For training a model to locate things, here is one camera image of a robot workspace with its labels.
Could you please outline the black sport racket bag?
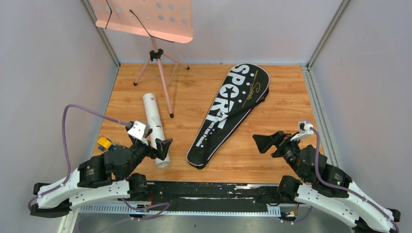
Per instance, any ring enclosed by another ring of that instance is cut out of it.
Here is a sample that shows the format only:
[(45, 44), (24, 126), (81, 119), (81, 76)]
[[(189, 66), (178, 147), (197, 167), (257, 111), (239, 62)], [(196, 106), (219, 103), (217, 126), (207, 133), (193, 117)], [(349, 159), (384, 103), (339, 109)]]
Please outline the black sport racket bag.
[(243, 63), (230, 69), (186, 154), (186, 161), (203, 169), (251, 111), (264, 102), (270, 86), (269, 73)]

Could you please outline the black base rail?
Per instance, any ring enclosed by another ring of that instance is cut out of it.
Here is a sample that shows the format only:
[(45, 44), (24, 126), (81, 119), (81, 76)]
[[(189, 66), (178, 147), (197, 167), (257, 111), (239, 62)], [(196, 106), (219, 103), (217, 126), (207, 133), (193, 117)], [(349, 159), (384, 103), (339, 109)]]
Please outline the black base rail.
[(336, 199), (323, 196), (317, 190), (293, 177), (285, 176), (279, 185), (245, 183), (166, 182), (148, 183), (145, 176), (136, 174), (129, 180), (109, 186), (81, 191), (70, 197), (72, 210), (106, 200), (118, 200), (129, 211), (142, 211), (133, 207), (137, 201), (159, 205), (166, 203), (169, 212), (200, 214), (268, 213), (271, 207), (284, 203), (304, 203), (328, 213), (349, 226), (355, 226), (359, 215)]

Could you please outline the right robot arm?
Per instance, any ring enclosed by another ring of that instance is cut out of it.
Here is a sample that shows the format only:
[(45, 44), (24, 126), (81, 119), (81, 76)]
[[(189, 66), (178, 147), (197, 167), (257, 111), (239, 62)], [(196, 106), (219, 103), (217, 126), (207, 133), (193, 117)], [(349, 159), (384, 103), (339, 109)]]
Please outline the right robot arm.
[(295, 134), (278, 131), (272, 135), (253, 135), (260, 153), (272, 146), (273, 158), (283, 158), (298, 176), (284, 175), (277, 188), (282, 202), (310, 205), (345, 223), (356, 233), (398, 233), (400, 211), (385, 208), (365, 194), (342, 169), (329, 164), (315, 147), (299, 147), (306, 136), (319, 136), (313, 127)]

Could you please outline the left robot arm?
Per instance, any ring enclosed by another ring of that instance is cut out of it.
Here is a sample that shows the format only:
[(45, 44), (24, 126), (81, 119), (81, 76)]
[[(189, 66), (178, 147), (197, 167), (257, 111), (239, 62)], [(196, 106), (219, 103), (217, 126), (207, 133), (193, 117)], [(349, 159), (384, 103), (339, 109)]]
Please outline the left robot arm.
[(117, 146), (79, 165), (67, 179), (55, 183), (36, 183), (32, 216), (57, 218), (68, 215), (89, 203), (112, 199), (144, 200), (149, 188), (145, 175), (135, 173), (136, 167), (149, 157), (164, 160), (173, 139), (150, 142), (131, 139), (130, 147)]

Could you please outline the white shuttlecock tube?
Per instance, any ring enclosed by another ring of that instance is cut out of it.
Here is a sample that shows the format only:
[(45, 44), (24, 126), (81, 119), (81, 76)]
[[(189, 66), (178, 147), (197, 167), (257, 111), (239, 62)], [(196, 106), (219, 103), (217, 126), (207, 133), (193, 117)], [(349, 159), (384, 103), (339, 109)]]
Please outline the white shuttlecock tube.
[(151, 143), (152, 146), (156, 148), (156, 139), (165, 140), (165, 135), (156, 102), (156, 97), (153, 93), (146, 93), (145, 95), (143, 95), (142, 99), (145, 108), (147, 123), (153, 130), (153, 132), (150, 134)]

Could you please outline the pink music stand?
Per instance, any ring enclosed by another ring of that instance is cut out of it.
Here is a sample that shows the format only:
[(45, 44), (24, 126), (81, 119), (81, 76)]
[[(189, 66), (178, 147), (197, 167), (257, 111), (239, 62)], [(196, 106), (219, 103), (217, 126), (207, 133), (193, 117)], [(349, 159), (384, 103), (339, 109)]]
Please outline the pink music stand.
[(157, 62), (169, 115), (173, 118), (162, 58), (166, 57), (187, 70), (190, 67), (165, 53), (157, 41), (185, 44), (193, 40), (191, 1), (91, 0), (89, 3), (96, 17), (97, 27), (150, 38), (152, 50), (144, 66), (153, 61)]

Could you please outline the yellow blue toy block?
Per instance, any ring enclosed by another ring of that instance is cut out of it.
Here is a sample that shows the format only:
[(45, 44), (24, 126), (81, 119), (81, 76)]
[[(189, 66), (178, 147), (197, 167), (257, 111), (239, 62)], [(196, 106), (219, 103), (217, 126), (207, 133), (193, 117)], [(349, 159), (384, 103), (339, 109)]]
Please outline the yellow blue toy block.
[(100, 151), (112, 151), (115, 149), (116, 145), (114, 145), (110, 139), (101, 137), (97, 140), (98, 149)]

